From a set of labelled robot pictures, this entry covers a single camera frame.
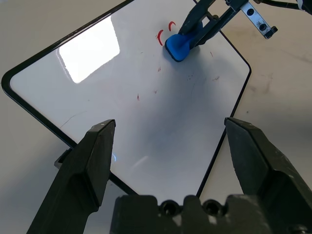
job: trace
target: beige table surface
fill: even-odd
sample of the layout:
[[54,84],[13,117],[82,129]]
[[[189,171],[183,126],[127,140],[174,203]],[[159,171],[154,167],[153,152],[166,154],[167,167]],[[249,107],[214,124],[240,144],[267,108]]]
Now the beige table surface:
[[[0,1],[0,76],[36,52],[111,9],[120,0]],[[265,40],[239,13],[223,32],[252,67],[252,75],[235,117],[261,128],[312,188],[312,16],[256,6],[279,31]],[[223,1],[214,13],[225,10]],[[67,146],[0,92],[0,232],[26,233],[57,170],[53,166]],[[241,193],[227,138],[201,199],[221,203]],[[123,194],[108,183],[103,205],[88,219],[85,233],[108,233],[115,198]]]

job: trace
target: bolt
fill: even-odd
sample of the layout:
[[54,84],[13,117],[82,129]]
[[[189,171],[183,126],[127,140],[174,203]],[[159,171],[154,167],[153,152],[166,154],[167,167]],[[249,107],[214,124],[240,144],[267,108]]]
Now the bolt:
[[303,225],[296,225],[289,228],[291,234],[306,234],[307,231],[307,227]]
[[260,25],[259,29],[260,31],[264,31],[267,28],[267,25],[265,23],[263,23],[262,25]]
[[247,11],[247,15],[249,16],[252,16],[254,14],[254,10],[252,8],[250,8],[248,11]]

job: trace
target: white board surface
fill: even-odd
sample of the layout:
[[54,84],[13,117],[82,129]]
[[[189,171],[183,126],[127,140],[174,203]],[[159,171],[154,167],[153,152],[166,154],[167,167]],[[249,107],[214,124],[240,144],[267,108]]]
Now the white board surface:
[[[180,63],[159,44],[192,0],[135,0],[25,68],[12,90],[76,143],[116,120],[111,171],[139,194],[196,194],[249,68],[218,33]],[[168,24],[174,21],[169,32]]]

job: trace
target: red ink stain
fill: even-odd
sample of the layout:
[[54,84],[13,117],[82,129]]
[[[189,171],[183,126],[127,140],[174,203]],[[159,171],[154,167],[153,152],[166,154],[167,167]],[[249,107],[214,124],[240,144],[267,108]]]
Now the red ink stain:
[[159,44],[162,46],[162,42],[161,42],[161,40],[160,40],[160,35],[161,35],[161,33],[163,32],[164,30],[160,30],[159,31],[159,33],[158,33],[158,35],[157,35],[157,39],[158,39],[158,41],[159,41]]
[[171,22],[169,23],[169,31],[170,31],[170,32],[171,32],[171,25],[172,25],[172,24],[175,25],[176,23],[174,23],[173,21],[171,21]]

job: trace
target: blue sponge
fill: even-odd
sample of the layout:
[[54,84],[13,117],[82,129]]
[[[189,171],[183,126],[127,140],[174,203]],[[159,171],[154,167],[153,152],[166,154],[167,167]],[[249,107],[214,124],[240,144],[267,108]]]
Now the blue sponge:
[[192,32],[186,35],[174,34],[166,40],[165,48],[175,61],[181,62],[188,56],[191,40],[202,28],[203,23],[200,22]]

